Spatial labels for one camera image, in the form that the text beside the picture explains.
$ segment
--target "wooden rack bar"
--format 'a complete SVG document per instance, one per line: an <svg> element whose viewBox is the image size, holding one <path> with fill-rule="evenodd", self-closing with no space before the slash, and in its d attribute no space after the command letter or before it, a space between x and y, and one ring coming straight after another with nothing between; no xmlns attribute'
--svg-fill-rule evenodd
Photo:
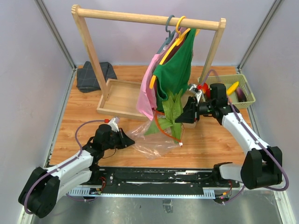
<svg viewBox="0 0 299 224"><path fill-rule="evenodd" d="M143 14L133 14L133 13L119 13L110 11L100 11L92 9L78 8L78 16L85 18L95 18L103 20L116 20L116 21L126 21L126 22L139 22L147 24L165 25L168 17L158 16L158 15L143 15ZM176 26L179 18L172 18L169 22L169 26ZM183 19L180 22L180 27L186 28L196 28L196 29L206 29L206 30L218 30L219 22L205 21L205 20L192 20Z"/></svg>

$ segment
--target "plastic plant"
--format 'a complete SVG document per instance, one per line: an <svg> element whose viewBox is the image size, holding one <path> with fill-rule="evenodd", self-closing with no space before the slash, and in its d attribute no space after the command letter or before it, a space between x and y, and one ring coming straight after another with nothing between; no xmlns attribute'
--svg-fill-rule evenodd
<svg viewBox="0 0 299 224"><path fill-rule="evenodd" d="M163 130L170 128L172 136L176 139L180 139L182 133L182 124L175 123L175 119L183 113L181 101L182 93L182 89L175 95L170 91L167 92L168 100L162 102L165 118L158 118L160 127ZM145 134L148 135L158 132L160 132L160 130L156 126L155 121L152 121Z"/></svg>

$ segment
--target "plastic basket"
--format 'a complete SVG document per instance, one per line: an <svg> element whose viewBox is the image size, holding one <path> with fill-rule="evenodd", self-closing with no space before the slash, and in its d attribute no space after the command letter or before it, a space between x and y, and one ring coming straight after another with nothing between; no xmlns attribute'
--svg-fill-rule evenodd
<svg viewBox="0 0 299 224"><path fill-rule="evenodd" d="M249 107L256 101L252 90L247 82L246 77L243 74L235 74L235 75L225 75L219 76L221 83L224 83L226 89L228 89L232 84L239 81L239 87L243 90L247 102L238 102L238 98L235 92L233 92L229 98L231 99L232 103L238 108L243 109ZM206 80L206 83L210 86L210 84L218 83L219 79L216 76L209 76Z"/></svg>

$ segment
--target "wooden table surface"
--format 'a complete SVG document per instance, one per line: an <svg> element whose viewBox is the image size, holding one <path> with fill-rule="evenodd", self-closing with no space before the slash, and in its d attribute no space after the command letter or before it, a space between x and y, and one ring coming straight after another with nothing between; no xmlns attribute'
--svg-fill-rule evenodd
<svg viewBox="0 0 299 224"><path fill-rule="evenodd" d="M114 71L118 79L141 82L147 66L114 66ZM196 83L203 67L192 67L190 82ZM219 75L235 74L234 67L213 67ZM54 151L50 160L50 165L59 164L74 155L79 147L74 135L77 127L83 122L94 119L111 119L112 116L99 114L96 112L101 91L81 93L76 88L75 79L58 137L54 146ZM250 125L249 116L246 109L241 110L246 122ZM124 132L130 132L140 126L144 121L121 118L119 127ZM78 133L78 139L82 145L94 136L95 130L100 123L91 123L82 127ZM172 149L167 154L148 160L142 153L132 146L117 150L115 155L101 159L100 166L130 166L130 167L168 167L168 168L212 168L214 164L221 162L234 162L242 164L244 153L232 135L216 119L201 117L194 129L185 129L183 146ZM111 155L114 150L107 150L105 157Z"/></svg>

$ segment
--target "yellow hanger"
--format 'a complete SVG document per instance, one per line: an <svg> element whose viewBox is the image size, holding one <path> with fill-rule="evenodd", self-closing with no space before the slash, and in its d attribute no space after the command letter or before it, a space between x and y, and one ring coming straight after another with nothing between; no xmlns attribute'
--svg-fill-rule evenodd
<svg viewBox="0 0 299 224"><path fill-rule="evenodd" d="M178 30L178 26L180 24L180 22L186 18L185 16L182 16L179 20L178 20L178 23L176 25L176 32L178 33L178 38L175 40L175 42L171 45L171 47L168 49L168 51L165 53L164 57L162 58L162 60L160 61L160 65L161 64L164 64L166 58L168 57L168 55L170 54L170 52L174 49L174 47L178 46L181 44L181 42L184 40L184 37L187 35L187 33L191 30L190 28L188 28L187 30L185 30L184 33L181 33L181 31ZM150 89L153 89L154 88L154 84L155 84L155 81L156 81L156 76L153 75L151 80L150 80L150 83L149 83L149 88Z"/></svg>

